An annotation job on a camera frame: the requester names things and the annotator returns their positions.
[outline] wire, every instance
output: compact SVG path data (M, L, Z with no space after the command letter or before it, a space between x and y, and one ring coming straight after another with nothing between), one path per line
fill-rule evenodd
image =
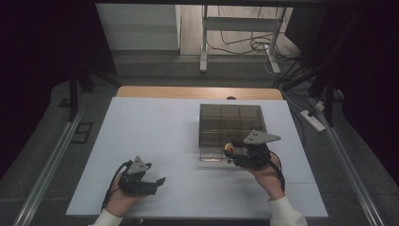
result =
M249 50L249 51L246 51L246 52L243 52L243 53L236 53L236 52L232 52L232 51L229 51L229 50L226 50L226 49L221 49L221 48L213 47L212 45L209 44L208 41L206 41L206 44L207 44L209 47L211 47L212 49L224 51L224 52L231 53L231 54L235 54L235 55L245 55L245 54L249 54L249 53L251 53L251 52L253 52L253 51L256 51L256 49L252 49L252 50Z
M301 56L285 56L285 55L283 55L283 54L279 51L279 46L278 46L277 44L276 44L275 52L276 52L276 57L278 57L278 58L280 58L280 59L282 59L282 60L284 60L284 61L297 60L297 59L300 59L300 58L301 58Z
M272 151L270 151L270 150L269 150L269 152L272 153L272 154L277 158L277 160L279 160L279 156L278 156L278 155L276 155L274 152L272 152ZM281 160L279 160L279 170L282 172L282 163L281 163Z
M271 35L273 35L273 34L268 34L268 35L262 35L262 36L257 36L257 37L251 37L251 38L248 38L248 39L243 39L243 40L235 40L235 41L231 41L231 42L225 42L225 41L223 41L225 44L234 44L234 43L237 43L237 42L241 42L241 41L246 41L246 40L252 40L252 39L266 39L266 40L270 40L269 38L266 38L267 36L271 36Z
M259 12L258 12L258 18L261 15L261 11L262 11L262 7L259 8Z
M301 95L299 95L299 94L297 94L296 92L294 92L294 91L291 91L291 90L288 90L289 92L292 92L293 94L295 94L296 96L298 96L298 97L300 97L303 101L305 101L306 102L306 104L308 104L311 108L314 108L314 106L313 105L311 105L311 103L309 103L303 96L301 96Z
M249 15L247 17L250 17L251 15L253 15L255 13L255 7L244 7L244 9L251 9L251 12L249 13Z
M305 147L306 146L306 139L305 139L305 127L303 126L303 122L302 120L296 115L296 113L290 109L291 115L293 115L297 121L299 121L300 127L301 127L301 131L302 131L302 146Z
M119 189L120 189L120 187L118 187L117 189L113 190L113 191L110 193L110 195L112 195L112 193L116 192L116 191L119 190Z
M267 67L266 67L266 61L267 61L267 59L268 59L267 57L264 59L264 69L265 69L268 73L270 73L270 74L273 75L273 76L279 77L279 78L288 79L288 80L291 79L291 78L286 77L286 76L284 76L284 75L275 74L275 73L272 73L272 72L270 72L269 70L267 70Z
M221 7L221 6L217 7L217 13L218 13L218 15L220 16L220 10L221 10L221 9L222 9L222 11L223 11L223 16L226 16L226 12L225 12L224 8Z
M270 43L265 42L265 41L255 41L251 40L249 42L249 45L252 49L257 50L257 51L266 51L266 49L269 47Z
M282 95L285 97L285 99L286 99L288 102L290 102L291 105L293 105L294 107L298 108L300 111L303 111L302 108L300 108L298 105L294 104L294 102L292 102L292 101L290 100L290 98L288 98L287 95L285 95L284 91L281 90L281 86L282 86L282 85L279 86L279 91L282 93Z
M102 205L102 207L101 207L101 212L103 212L103 209L106 207L106 205L107 205L108 202L109 202L109 198L111 197L111 194L115 191L115 190L114 190L114 191L111 192L111 189L112 189L112 185L113 185L114 182L115 182L115 179L117 178L118 174L120 173L120 170L121 170L122 168L124 168L124 167L130 166L132 163L133 163L132 160L123 163L123 164L118 168L118 170L115 172L114 177L112 178L111 184L109 185L108 190L106 190L105 197L104 197L104 200L103 200L103 205Z
M281 169L279 169L279 167L276 166L276 164L271 159L269 159L269 165L277 173L277 175L279 177L279 185L281 186L281 190L282 190L282 192L285 192L285 179L284 179L284 175L282 174Z
M284 76L292 78L294 76L301 74L306 69L307 69L307 66L305 64L300 64L300 66L298 68L296 68L293 72L291 72L290 74L286 73ZM281 82L282 82L282 79L279 79L272 85L272 88L277 88Z
M294 63L291 64L290 68L287 70L287 72L285 72L285 74L288 74L297 62L298 60L294 61Z

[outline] white table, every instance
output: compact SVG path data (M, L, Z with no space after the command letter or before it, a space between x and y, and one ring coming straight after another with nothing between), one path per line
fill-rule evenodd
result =
M306 217L327 217L285 101L123 97L111 102L67 215L99 215L118 166L139 155L152 163L143 181L167 179L127 217L270 218L267 194L252 175L199 161L200 104L260 105L268 133L282 138L268 147L282 161L287 196Z

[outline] metal rail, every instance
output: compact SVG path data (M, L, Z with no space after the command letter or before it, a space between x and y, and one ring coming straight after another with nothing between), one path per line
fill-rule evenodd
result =
M340 140L340 137L337 135L337 132L333 127L330 127L327 123L324 115L317 111L317 116L320 121L326 126L327 136L333 146L335 154L337 154L338 160L341 162L343 166L343 170L349 180L350 185L352 186L353 191L359 199L359 203L363 208L364 214L370 222L370 225L373 226L383 226L385 225L378 210L376 209L375 203L370 196L369 191L367 190L364 183L361 181L358 172L356 171L352 161L350 160L349 155L343 143Z
M88 102L88 97L85 93L82 94L81 104L79 107L79 111L76 114L76 117L73 121L70 121L65 126L65 129L61 135L61 138L58 140L52 154L47 160L46 165L44 166L42 172L32 190L30 191L26 201L21 208L20 213L15 219L13 226L26 226L29 225L32 221L33 217L38 210L40 202L47 191L47 187L49 186L51 180L53 179L54 174L56 173L56 169L61 161L65 150L68 147L68 144L71 141L74 130L76 129L77 124L79 123L82 115L84 113L85 106Z

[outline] white sleeve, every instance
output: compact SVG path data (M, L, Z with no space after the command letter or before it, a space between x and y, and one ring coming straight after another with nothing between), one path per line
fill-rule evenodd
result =
M122 218L115 217L104 209L92 226L118 226L121 222Z
M269 201L272 218L270 226L308 226L301 212L294 209L287 196Z

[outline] gray floor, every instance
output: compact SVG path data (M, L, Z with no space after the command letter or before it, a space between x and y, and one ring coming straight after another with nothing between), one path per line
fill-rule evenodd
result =
M211 57L206 74L199 73L197 57L132 56L125 53L115 55L115 61L119 72L119 76L115 78L124 85L270 88L278 79L265 71L263 59L260 58ZM286 71L290 64L281 62L280 66ZM93 218L65 216L111 98L117 92L103 80L95 76L93 80L96 88L88 95L87 111L81 120L81 122L91 122L93 125L88 140L86 143L78 143L76 141L83 140L81 136L75 135L72 138L72 143L68 146L31 225L88 225L94 221ZM307 87L303 85L294 90L308 99ZM290 92L287 92L287 95L299 107L309 108L303 99ZM18 159L1 180L0 225L11 225L17 217L31 187L55 147L69 116L69 109L60 106L60 103L68 98L68 83L54 88L52 102L46 114ZM356 165L361 179L371 192L386 225L399 225L399 208L397 208L399 188L373 152L345 120L340 107L340 104L334 105L334 122L344 146ZM292 110L296 115L299 112L295 107L292 107ZM294 119L300 137L305 139L304 149L329 214L328 218L309 218L309 225L369 225L326 133L317 133L305 121L296 117ZM143 222L143 225L187 224L249 225L249 222L164 219ZM267 222L251 221L250 224L267 225Z

